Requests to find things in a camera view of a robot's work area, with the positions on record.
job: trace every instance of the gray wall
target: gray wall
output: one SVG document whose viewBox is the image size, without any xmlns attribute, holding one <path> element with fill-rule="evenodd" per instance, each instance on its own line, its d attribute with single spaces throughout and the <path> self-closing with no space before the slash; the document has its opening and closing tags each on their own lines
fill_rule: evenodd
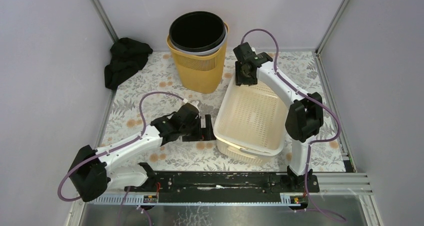
<svg viewBox="0 0 424 226">
<path fill-rule="evenodd" d="M 191 11 L 216 13 L 229 25 L 228 47 L 245 32 L 263 28 L 275 35 L 282 49 L 314 49 L 324 36 L 342 0 L 100 0 L 119 37 L 149 43 L 168 51 L 169 26 Z M 258 49 L 275 48 L 263 33 L 249 36 Z"/>
<path fill-rule="evenodd" d="M 0 225 L 63 225 L 57 185 L 97 139 L 111 45 L 89 0 L 0 0 Z"/>
<path fill-rule="evenodd" d="M 423 8 L 423 0 L 351 0 L 322 54 L 385 225 L 424 221 Z"/>
</svg>

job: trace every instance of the yellow basket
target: yellow basket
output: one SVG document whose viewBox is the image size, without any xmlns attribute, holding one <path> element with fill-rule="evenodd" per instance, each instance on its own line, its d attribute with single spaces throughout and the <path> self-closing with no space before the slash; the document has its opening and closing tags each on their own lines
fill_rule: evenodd
<svg viewBox="0 0 424 226">
<path fill-rule="evenodd" d="M 172 46 L 169 36 L 166 43 L 171 50 L 182 85 L 200 93 L 214 92 L 223 76 L 227 41 L 215 53 L 208 56 L 194 56 L 177 51 Z"/>
</svg>

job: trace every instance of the floral pattern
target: floral pattern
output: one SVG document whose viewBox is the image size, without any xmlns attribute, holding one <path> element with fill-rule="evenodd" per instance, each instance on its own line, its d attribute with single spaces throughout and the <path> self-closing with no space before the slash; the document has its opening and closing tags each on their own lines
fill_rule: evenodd
<svg viewBox="0 0 424 226">
<path fill-rule="evenodd" d="M 211 94 L 191 91 L 182 86 L 177 69 L 170 53 L 158 52 L 150 55 L 145 68 L 122 83 L 113 99 L 111 112 L 106 126 L 102 145 L 108 146 L 129 137 L 143 129 L 139 112 L 142 96 L 153 91 L 167 91 L 178 94 L 189 101 L 199 100 L 201 116 L 211 114 L 212 123 L 217 117 L 221 102 L 234 73 L 236 57 L 228 51 L 224 72 L 218 88 Z M 325 95 L 317 73 L 312 52 L 281 52 L 278 58 L 279 68 L 295 83 L 310 92 Z M 147 122 L 177 110 L 182 103 L 179 99 L 167 95 L 151 95 L 142 105 Z M 329 138 L 335 133 L 329 114 L 324 113 L 324 126 L 318 138 Z M 220 153 L 215 141 L 182 142 L 177 140 L 161 148 L 146 151 L 127 162 L 134 165 L 148 162 L 153 170 L 180 171 L 286 171 L 292 158 L 292 146 L 289 136 L 285 139 L 284 150 L 270 162 L 255 166 L 229 158 Z M 345 167 L 339 145 L 331 143 L 314 144 L 311 154 L 314 171 L 344 172 Z"/>
</svg>

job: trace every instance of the black garment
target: black garment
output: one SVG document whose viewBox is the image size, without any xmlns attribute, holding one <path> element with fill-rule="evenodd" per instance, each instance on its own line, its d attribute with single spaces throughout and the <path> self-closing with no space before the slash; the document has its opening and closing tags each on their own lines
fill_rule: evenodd
<svg viewBox="0 0 424 226">
<path fill-rule="evenodd" d="M 153 50 L 146 43 L 121 38 L 113 44 L 110 52 L 112 59 L 104 68 L 104 85 L 116 90 L 122 82 L 145 67 Z"/>
</svg>

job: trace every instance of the reflective floor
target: reflective floor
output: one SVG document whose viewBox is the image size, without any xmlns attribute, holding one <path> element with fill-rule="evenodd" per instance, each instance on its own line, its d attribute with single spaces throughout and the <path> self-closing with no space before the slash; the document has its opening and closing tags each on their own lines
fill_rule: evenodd
<svg viewBox="0 0 424 226">
<path fill-rule="evenodd" d="M 313 196 L 323 209 L 334 210 L 348 220 L 343 225 L 366 225 L 359 199 L 354 195 Z M 87 204 L 81 225 L 115 226 L 118 205 Z M 294 213 L 288 207 L 279 206 L 156 206 L 148 211 L 153 225 L 340 225 L 318 212 Z M 134 206 L 124 206 L 121 225 L 148 225 L 145 214 Z"/>
</svg>

